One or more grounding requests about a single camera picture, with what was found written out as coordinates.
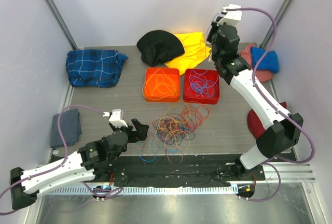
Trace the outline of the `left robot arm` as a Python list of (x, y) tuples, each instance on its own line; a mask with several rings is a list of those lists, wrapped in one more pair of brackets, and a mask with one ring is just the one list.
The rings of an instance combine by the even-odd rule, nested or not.
[(10, 171), (11, 207), (16, 211), (28, 207), (37, 198), (63, 186), (97, 179), (107, 181), (113, 161), (126, 152), (129, 143), (144, 141), (149, 126), (132, 119), (129, 126), (111, 126), (112, 133), (98, 141), (89, 142), (62, 160), (24, 170)]

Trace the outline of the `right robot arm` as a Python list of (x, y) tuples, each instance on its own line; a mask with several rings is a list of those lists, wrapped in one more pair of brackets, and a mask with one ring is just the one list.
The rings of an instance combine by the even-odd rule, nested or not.
[(211, 22), (207, 41), (212, 45), (211, 57), (219, 76), (242, 95), (265, 129), (256, 145), (234, 162), (235, 176), (245, 180), (258, 165), (298, 143), (303, 118), (291, 114), (266, 89), (258, 88), (260, 82), (253, 70), (238, 55), (240, 38), (234, 26), (217, 17)]

